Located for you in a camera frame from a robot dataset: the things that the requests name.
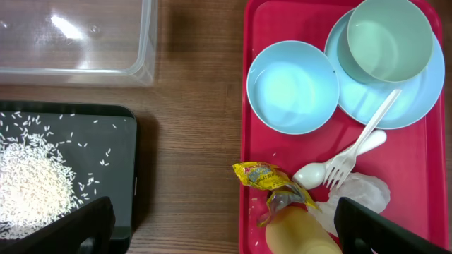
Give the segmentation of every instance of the pink plastic tray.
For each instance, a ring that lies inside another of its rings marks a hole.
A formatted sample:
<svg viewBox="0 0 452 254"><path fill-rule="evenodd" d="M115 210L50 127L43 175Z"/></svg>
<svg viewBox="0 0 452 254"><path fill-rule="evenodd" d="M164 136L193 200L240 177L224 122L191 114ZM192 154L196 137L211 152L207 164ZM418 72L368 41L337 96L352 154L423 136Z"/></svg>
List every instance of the pink plastic tray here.
<svg viewBox="0 0 452 254"><path fill-rule="evenodd" d="M290 176L305 164L324 162L351 144L363 125L340 109L320 129L306 135L284 135L271 130L253 113L246 98L246 75L251 62L267 46L282 40L300 40L323 50L335 22L360 0L250 0L245 13L242 98L242 161L277 164ZM423 0L413 0L428 17L442 41L441 21ZM387 131L381 147L362 155L355 171L377 176L391 190L382 215L417 235L448 249L448 207L444 146L444 96L417 123ZM311 191L325 202L328 191ZM267 193L240 190L239 247L242 254L270 253L265 228L256 216L265 209Z"/></svg>

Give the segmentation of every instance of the wooden table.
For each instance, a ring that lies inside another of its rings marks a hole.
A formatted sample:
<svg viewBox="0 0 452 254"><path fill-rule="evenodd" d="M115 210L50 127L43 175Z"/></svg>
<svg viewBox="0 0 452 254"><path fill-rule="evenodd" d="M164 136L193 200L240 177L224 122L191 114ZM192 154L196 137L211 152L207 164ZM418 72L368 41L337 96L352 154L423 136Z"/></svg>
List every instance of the wooden table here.
<svg viewBox="0 0 452 254"><path fill-rule="evenodd" d="M443 21L446 61L452 60L452 1L430 2ZM141 139L138 227L129 253L238 253L239 181L231 165L240 159L246 0L160 0L159 5L155 87L1 86L0 99L130 108ZM445 85L449 171L451 70L448 66Z"/></svg>

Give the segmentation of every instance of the spoon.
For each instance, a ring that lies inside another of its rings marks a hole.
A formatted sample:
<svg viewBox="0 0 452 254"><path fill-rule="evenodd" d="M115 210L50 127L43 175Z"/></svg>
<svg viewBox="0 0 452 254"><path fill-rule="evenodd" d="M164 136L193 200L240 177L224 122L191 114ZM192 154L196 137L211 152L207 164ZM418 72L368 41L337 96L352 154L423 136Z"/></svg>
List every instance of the spoon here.
<svg viewBox="0 0 452 254"><path fill-rule="evenodd" d="M361 147L358 149L357 155L362 155L383 144L385 141L386 133L382 130L376 130L362 143ZM349 148L343 150L341 153L347 152L352 146L353 145L349 146ZM292 181L298 183L307 190L320 186L325 179L326 169L332 161L333 159L324 163L309 163L295 173L292 177Z"/></svg>

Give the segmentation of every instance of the yellow wrapper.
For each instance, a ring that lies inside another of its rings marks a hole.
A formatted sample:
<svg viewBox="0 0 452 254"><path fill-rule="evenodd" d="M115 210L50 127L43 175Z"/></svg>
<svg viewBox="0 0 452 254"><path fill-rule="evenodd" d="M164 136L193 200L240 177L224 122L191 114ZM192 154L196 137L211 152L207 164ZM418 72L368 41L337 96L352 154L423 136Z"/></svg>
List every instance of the yellow wrapper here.
<svg viewBox="0 0 452 254"><path fill-rule="evenodd" d="M243 185L273 191L266 202L268 211L258 218L258 226L267 225L276 213L293 202L318 209L307 190L292 182L276 165L265 162L243 162L232 167Z"/></svg>

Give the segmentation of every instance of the crumpled white tissue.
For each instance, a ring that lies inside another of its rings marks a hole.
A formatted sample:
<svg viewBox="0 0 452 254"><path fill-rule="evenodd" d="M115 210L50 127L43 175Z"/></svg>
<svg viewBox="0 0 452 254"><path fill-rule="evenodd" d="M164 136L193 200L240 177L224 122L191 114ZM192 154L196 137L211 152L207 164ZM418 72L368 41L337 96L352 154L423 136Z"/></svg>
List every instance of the crumpled white tissue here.
<svg viewBox="0 0 452 254"><path fill-rule="evenodd" d="M309 213L315 216L323 229L338 236L334 226L334 214L340 197L351 198L370 210L383 212L391 200L389 187L375 176L351 173L339 189L334 188L328 194L328 202L316 202L322 212L308 207Z"/></svg>

